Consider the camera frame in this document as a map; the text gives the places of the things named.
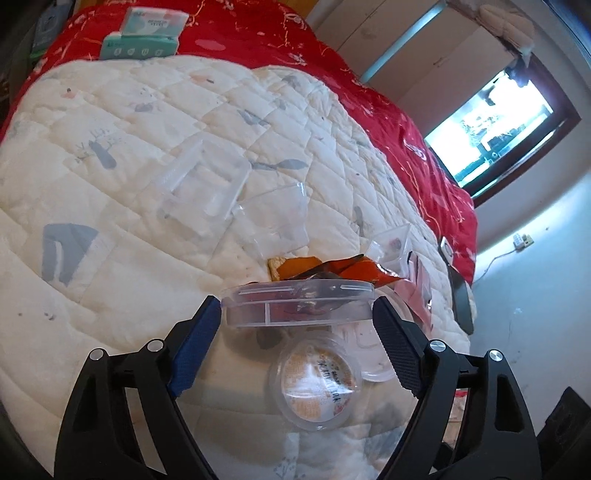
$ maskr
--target red bedspread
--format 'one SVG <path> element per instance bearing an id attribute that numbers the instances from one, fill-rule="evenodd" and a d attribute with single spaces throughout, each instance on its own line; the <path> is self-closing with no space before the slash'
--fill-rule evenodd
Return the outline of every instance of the red bedspread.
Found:
<path id="1" fill-rule="evenodd" d="M 179 54 L 229 60 L 249 68 L 285 65 L 325 82 L 387 156 L 435 235 L 452 243 L 454 266 L 472 282 L 476 215 L 470 196 L 447 179 L 412 120 L 384 96 L 361 85 L 339 55 L 319 42 L 301 17 L 283 4 L 273 0 L 107 0 L 69 22 L 21 95 L 52 67 L 76 59 L 97 60 L 102 39 L 119 29 L 130 5 L 188 12 Z"/>

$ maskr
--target clear plastic tray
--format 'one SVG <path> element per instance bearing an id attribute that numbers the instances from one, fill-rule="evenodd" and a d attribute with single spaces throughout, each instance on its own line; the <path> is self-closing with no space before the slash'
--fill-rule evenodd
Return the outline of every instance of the clear plastic tray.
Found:
<path id="1" fill-rule="evenodd" d="M 153 182 L 161 199 L 158 216 L 178 224 L 176 230 L 202 250 L 213 251 L 251 169 L 247 159 L 200 138 Z"/>
<path id="2" fill-rule="evenodd" d="M 374 287 L 355 280 L 253 283 L 222 293 L 230 327 L 336 325 L 372 317 Z"/>
<path id="3" fill-rule="evenodd" d="M 308 198 L 303 183 L 261 193 L 234 208 L 243 240 L 252 244 L 264 261 L 308 244 L 307 215 Z"/>
<path id="4" fill-rule="evenodd" d="M 383 267 L 408 277 L 408 253 L 410 252 L 410 223 L 386 230 L 372 238 L 365 256 Z"/>

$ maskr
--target plastic container lid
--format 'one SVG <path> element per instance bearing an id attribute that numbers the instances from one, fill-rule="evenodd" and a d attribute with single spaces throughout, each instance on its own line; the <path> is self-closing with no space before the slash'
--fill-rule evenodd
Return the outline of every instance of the plastic container lid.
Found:
<path id="1" fill-rule="evenodd" d="M 200 138 L 153 182 L 161 199 L 158 217 L 213 252 L 251 169 L 247 159 Z"/>
<path id="2" fill-rule="evenodd" d="M 379 233 L 372 238 L 365 256 L 397 273 L 401 278 L 407 278 L 409 237 L 410 223 Z"/>
<path id="3" fill-rule="evenodd" d="M 372 317 L 374 286 L 356 280 L 253 283 L 222 293 L 230 327 L 334 325 Z"/>
<path id="4" fill-rule="evenodd" d="M 387 297 L 403 320 L 413 321 L 410 310 L 393 291 L 390 290 Z M 332 331 L 344 342 L 349 355 L 355 357 L 361 368 L 361 376 L 365 380 L 387 382 L 396 376 L 372 320 L 333 326 Z"/>
<path id="5" fill-rule="evenodd" d="M 308 198 L 303 183 L 294 183 L 244 200 L 234 208 L 244 240 L 261 259 L 285 255 L 309 243 Z"/>

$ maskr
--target cable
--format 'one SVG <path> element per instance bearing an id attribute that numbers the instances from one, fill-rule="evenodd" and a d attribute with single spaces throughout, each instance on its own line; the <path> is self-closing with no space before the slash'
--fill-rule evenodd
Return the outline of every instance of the cable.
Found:
<path id="1" fill-rule="evenodd" d="M 513 252 L 517 252 L 517 249 L 515 249 L 515 248 L 514 248 L 514 249 L 513 249 L 513 250 L 511 250 L 510 252 L 507 252 L 507 253 L 504 253 L 504 254 L 501 254 L 501 255 L 497 255 L 495 258 L 493 258 L 493 259 L 491 260 L 491 263 L 489 263 L 489 264 L 488 264 L 488 267 L 486 268 L 486 270 L 484 271 L 484 273 L 483 273 L 483 274 L 482 274 L 480 277 L 478 277 L 478 279 L 477 279 L 477 280 L 475 280 L 474 282 L 472 282 L 472 286 L 476 285 L 476 283 L 477 283 L 477 282 L 480 282 L 480 280 L 482 280 L 482 277 L 484 277 L 484 276 L 486 275 L 486 273 L 489 271 L 489 269 L 491 268 L 492 264 L 493 264 L 493 263 L 494 263 L 496 260 L 498 260 L 499 258 L 506 257 L 507 255 L 511 255 Z"/>

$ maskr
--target printed label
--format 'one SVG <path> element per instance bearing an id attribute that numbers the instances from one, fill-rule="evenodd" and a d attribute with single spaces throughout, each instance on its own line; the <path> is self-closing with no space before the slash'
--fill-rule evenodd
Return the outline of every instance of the printed label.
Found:
<path id="1" fill-rule="evenodd" d="M 307 345 L 285 363 L 281 390 L 300 418 L 324 422 L 348 405 L 354 393 L 353 375 L 336 353 Z"/>
<path id="2" fill-rule="evenodd" d="M 170 22 L 168 20 L 148 20 L 150 27 L 166 28 Z"/>

